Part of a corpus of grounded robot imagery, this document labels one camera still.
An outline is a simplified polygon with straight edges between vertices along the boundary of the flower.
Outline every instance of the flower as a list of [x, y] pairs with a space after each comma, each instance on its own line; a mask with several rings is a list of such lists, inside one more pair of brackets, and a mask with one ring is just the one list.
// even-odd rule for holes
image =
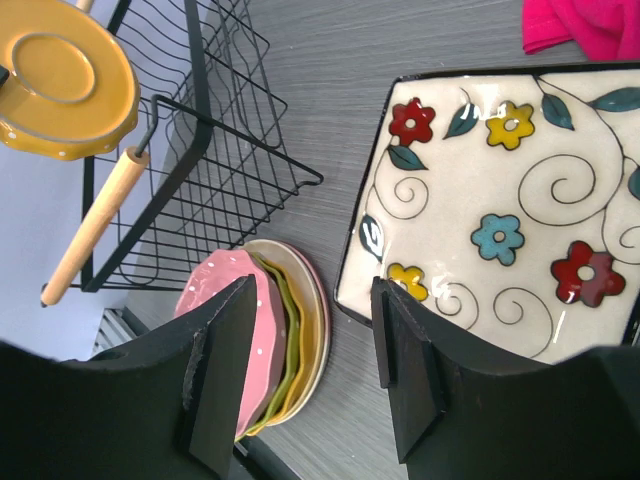
[[424, 278], [424, 272], [418, 267], [404, 268], [399, 263], [392, 263], [387, 269], [387, 277], [396, 283], [404, 284], [407, 292], [419, 302], [429, 296], [427, 289], [420, 283]]
[[558, 280], [556, 295], [565, 303], [582, 300], [587, 307], [600, 306], [605, 295], [619, 295], [626, 285], [612, 264], [609, 252], [594, 252], [585, 242], [572, 242], [567, 258], [551, 264], [551, 274]]
[[471, 234], [471, 243], [480, 247], [480, 256], [485, 260], [497, 258], [508, 267], [516, 261], [516, 248], [524, 245], [519, 228], [520, 220], [515, 215], [500, 217], [490, 213], [482, 217], [480, 228]]
[[529, 104], [517, 107], [506, 101], [498, 108], [498, 115], [487, 120], [489, 136], [487, 143], [492, 147], [502, 144], [507, 150], [520, 146], [520, 139], [533, 135], [535, 128], [531, 122], [533, 107]]
[[419, 98], [414, 98], [408, 105], [393, 106], [393, 121], [389, 125], [391, 135], [400, 137], [400, 145], [409, 146], [411, 142], [427, 143], [433, 137], [429, 124], [436, 116], [431, 107], [422, 107]]

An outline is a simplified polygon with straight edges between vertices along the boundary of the yellow lid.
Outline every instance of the yellow lid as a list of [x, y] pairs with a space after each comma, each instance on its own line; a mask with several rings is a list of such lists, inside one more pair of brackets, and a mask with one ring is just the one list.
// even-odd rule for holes
[[0, 141], [60, 160], [109, 152], [138, 121], [140, 91], [115, 39], [60, 0], [0, 0]]

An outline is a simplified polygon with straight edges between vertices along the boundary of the wooden handle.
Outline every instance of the wooden handle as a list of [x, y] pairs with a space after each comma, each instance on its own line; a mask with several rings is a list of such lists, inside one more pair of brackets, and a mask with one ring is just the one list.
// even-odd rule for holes
[[93, 6], [93, 0], [78, 0], [76, 2], [76, 7], [80, 10], [84, 10], [86, 13], [91, 12], [91, 7]]
[[149, 164], [148, 153], [144, 152], [138, 158], [134, 152], [135, 147], [127, 148], [113, 167], [109, 178], [60, 260], [58, 268], [42, 291], [40, 300], [44, 305], [55, 305], [60, 301]]

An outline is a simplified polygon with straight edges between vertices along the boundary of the gray wooden table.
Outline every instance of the gray wooden table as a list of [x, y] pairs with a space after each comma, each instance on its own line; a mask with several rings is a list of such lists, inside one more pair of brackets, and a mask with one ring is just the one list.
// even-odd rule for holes
[[[395, 77], [584, 61], [571, 43], [525, 56], [521, 8], [521, 0], [252, 2], [253, 26], [271, 43], [265, 59], [269, 84], [289, 103], [281, 123], [288, 153], [326, 177], [322, 186], [291, 198], [259, 236], [302, 250], [331, 292]], [[150, 298], [153, 307], [141, 307]], [[158, 316], [152, 310], [165, 303], [172, 309], [176, 299], [146, 292], [132, 296], [130, 306], [153, 324]], [[314, 398], [261, 438], [304, 480], [406, 479], [395, 455], [387, 395], [378, 383], [372, 332], [335, 306], [332, 314], [331, 356]]]

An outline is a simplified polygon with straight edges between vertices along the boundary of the pink cloth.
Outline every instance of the pink cloth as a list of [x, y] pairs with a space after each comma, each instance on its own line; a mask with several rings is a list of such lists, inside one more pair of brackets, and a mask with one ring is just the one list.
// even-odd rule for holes
[[572, 39], [589, 60], [640, 59], [640, 0], [524, 0], [526, 53]]

